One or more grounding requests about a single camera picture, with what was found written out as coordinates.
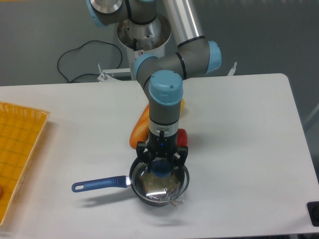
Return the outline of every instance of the gray floor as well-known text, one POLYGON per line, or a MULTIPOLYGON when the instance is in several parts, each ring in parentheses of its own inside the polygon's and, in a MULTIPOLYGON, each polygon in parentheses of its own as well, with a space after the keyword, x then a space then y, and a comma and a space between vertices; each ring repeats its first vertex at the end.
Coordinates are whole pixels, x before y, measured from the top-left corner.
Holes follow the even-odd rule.
MULTIPOLYGON (((319 0, 196 0, 195 6, 206 38, 222 50, 223 64, 211 75, 227 75, 235 61, 238 75, 284 73, 304 121, 319 103, 319 0)), ((160 0, 158 9, 166 15, 160 0)), ((121 68, 128 67, 115 29, 97 28, 84 1, 0 2, 0 86, 66 83, 56 69, 59 56, 93 39, 119 45, 121 68)), ((166 51, 176 50, 172 37, 166 51)), ((61 70, 73 79, 119 60, 115 48, 92 44, 63 58, 61 70)), ((319 172, 318 122, 306 137, 319 172)))

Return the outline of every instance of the orange carrot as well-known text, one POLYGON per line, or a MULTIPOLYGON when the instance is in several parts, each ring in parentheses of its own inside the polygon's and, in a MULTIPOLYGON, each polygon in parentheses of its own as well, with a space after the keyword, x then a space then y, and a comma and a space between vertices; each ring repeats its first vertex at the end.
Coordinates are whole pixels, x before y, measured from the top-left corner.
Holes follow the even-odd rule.
MULTIPOLYGON (((180 104, 180 111, 183 110, 184 105, 185 101, 182 99, 180 104)), ((134 149, 136 148, 138 141, 146 142, 149 137, 149 115, 150 105, 148 104, 131 133, 130 146, 134 149)))

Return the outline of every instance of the saucepan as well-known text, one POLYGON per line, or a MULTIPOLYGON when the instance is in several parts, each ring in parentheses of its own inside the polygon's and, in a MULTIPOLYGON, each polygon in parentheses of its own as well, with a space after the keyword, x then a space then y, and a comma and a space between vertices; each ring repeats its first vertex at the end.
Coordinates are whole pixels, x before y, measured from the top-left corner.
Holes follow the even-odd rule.
POLYGON ((171 169, 166 158, 155 158, 151 168, 135 159, 129 176, 116 176, 74 183, 75 193, 118 187, 131 187, 144 203, 151 206, 164 206, 180 197, 189 185, 189 172, 186 166, 171 169))

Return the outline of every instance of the yellow plastic basket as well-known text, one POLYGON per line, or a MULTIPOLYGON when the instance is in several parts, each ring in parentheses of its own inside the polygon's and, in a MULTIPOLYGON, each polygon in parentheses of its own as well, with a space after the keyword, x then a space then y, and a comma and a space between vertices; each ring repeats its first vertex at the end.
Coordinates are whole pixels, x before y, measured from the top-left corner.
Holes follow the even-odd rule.
POLYGON ((0 102, 0 226, 50 112, 0 102))

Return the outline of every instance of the white table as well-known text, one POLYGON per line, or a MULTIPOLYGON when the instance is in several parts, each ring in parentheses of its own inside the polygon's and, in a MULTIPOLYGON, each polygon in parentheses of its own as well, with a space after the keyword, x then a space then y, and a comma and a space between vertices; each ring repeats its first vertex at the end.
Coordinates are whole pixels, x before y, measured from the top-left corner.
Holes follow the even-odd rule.
POLYGON ((189 79, 190 185, 178 210, 132 189, 73 193, 74 182, 127 175, 130 133, 147 100, 137 82, 0 87, 0 100, 51 112, 0 237, 189 239, 313 233, 319 185, 281 74, 189 79))

